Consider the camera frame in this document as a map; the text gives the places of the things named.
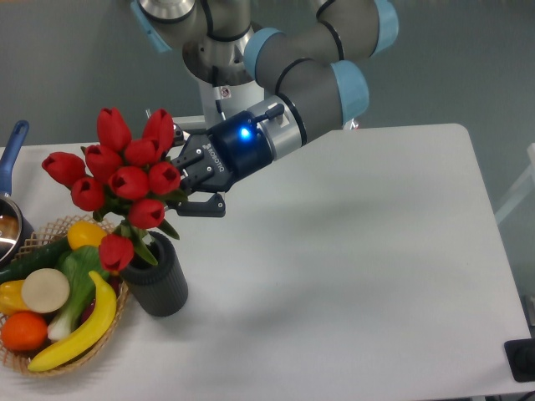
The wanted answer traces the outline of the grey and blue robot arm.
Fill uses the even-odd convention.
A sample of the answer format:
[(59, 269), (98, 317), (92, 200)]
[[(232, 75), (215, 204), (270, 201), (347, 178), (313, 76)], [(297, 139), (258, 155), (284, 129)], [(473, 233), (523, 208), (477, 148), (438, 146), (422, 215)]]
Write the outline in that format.
[(238, 181), (331, 130), (369, 104), (357, 63), (398, 35), (388, 1), (316, 1), (315, 24), (289, 36), (251, 19), (248, 1), (134, 1), (154, 47), (181, 52), (197, 81), (203, 113), (179, 117), (174, 159), (181, 216), (222, 217)]

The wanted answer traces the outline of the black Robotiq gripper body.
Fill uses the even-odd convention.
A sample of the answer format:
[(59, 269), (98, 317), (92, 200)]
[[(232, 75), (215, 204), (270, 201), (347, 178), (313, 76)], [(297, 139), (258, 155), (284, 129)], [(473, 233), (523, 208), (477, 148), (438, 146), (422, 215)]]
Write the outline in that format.
[(270, 165), (274, 156), (260, 128), (271, 112), (249, 111), (227, 119), (202, 134), (191, 135), (171, 163), (181, 172), (180, 188), (193, 192), (227, 192), (249, 175)]

